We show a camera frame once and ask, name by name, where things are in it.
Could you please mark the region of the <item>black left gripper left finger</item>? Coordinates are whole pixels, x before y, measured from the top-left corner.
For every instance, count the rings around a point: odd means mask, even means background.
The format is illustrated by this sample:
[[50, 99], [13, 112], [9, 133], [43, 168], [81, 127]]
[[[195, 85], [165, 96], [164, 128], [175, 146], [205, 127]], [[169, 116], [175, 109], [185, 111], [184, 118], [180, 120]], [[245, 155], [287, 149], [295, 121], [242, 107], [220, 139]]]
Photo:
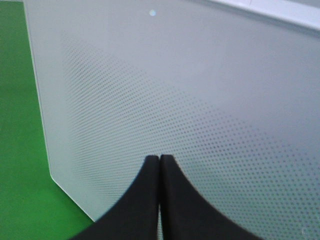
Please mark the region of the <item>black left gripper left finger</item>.
[[123, 196], [72, 240], [156, 240], [159, 219], [160, 159], [146, 156]]

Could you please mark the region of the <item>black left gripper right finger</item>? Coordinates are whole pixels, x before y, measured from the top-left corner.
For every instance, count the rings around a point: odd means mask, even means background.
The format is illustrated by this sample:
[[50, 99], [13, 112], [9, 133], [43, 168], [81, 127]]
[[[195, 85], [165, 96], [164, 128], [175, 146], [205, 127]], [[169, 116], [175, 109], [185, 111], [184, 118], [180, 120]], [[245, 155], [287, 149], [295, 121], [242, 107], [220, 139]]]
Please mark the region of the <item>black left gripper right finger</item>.
[[256, 240], [258, 237], [211, 206], [172, 155], [160, 157], [159, 203], [165, 240]]

